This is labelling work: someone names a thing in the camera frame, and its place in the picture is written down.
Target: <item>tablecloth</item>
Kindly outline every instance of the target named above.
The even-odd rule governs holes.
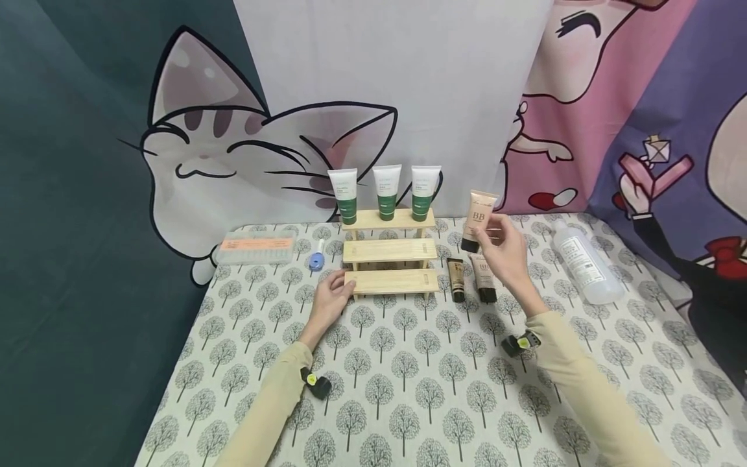
[[[551,248],[555,218],[589,236],[623,284],[624,298],[608,306],[584,302]],[[565,316],[663,450],[680,465],[744,466],[744,400],[609,226],[587,214],[512,219],[526,238],[530,275],[545,302]],[[269,466],[605,465],[533,355],[512,359],[501,350],[506,335],[523,333],[524,315],[497,280],[498,302],[477,300],[471,264],[459,247],[463,226],[463,218],[438,219],[427,233],[437,245],[430,267],[440,275],[441,293],[428,301],[399,295],[349,303],[314,352],[313,369],[332,381],[332,392],[318,400],[305,391]],[[245,229],[296,230],[294,261],[218,268],[137,467],[211,465],[263,372],[299,335],[314,287],[341,267],[346,234],[339,224]],[[306,263],[320,238],[326,266],[312,273]],[[464,303],[454,303],[448,291],[449,257],[465,260]]]

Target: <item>right hand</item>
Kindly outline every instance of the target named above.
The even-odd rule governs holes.
[[[493,274],[510,289],[531,283],[527,271],[527,245],[505,214],[492,214],[487,229],[475,228],[473,235]]]

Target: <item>cartoon cat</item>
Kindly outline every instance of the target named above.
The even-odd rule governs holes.
[[[330,220],[328,169],[357,167],[359,198],[375,200],[371,167],[396,123],[396,108],[359,102],[272,115],[219,51],[180,28],[161,59],[140,142],[152,174],[153,226],[195,261],[192,279],[204,285],[227,232],[288,218]]]

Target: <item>wooden tiered shelf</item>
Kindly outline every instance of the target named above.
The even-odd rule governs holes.
[[[343,225],[352,232],[353,240],[345,241],[342,261],[353,265],[345,273],[345,282],[356,281],[353,292],[360,294],[429,294],[438,290],[436,272],[427,269],[428,261],[438,257],[436,243],[432,238],[423,238],[425,229],[436,225],[433,210],[428,210],[426,220],[418,222],[412,218],[412,210],[397,209],[394,219],[381,220],[378,210],[358,211],[356,223]],[[359,230],[417,229],[415,238],[393,238],[389,240],[357,240]],[[360,270],[362,265],[376,263],[407,264],[417,262],[416,269]]]

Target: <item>plastic bottle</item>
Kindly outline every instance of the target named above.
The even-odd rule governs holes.
[[[553,247],[562,256],[576,287],[592,305],[620,300],[624,295],[620,282],[579,229],[568,227],[564,220],[552,224]]]

